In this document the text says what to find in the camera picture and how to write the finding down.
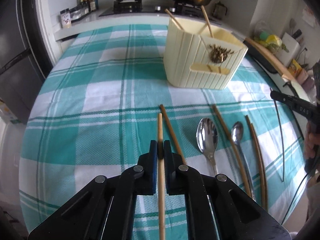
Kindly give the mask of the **person's right hand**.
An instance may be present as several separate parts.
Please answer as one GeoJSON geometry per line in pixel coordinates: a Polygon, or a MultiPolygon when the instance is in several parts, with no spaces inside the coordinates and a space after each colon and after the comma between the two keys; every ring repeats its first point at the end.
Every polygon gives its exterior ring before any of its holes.
{"type": "Polygon", "coordinates": [[[304,158],[311,159],[316,156],[317,150],[315,146],[319,146],[319,134],[312,133],[311,128],[307,127],[304,140],[304,158]]]}

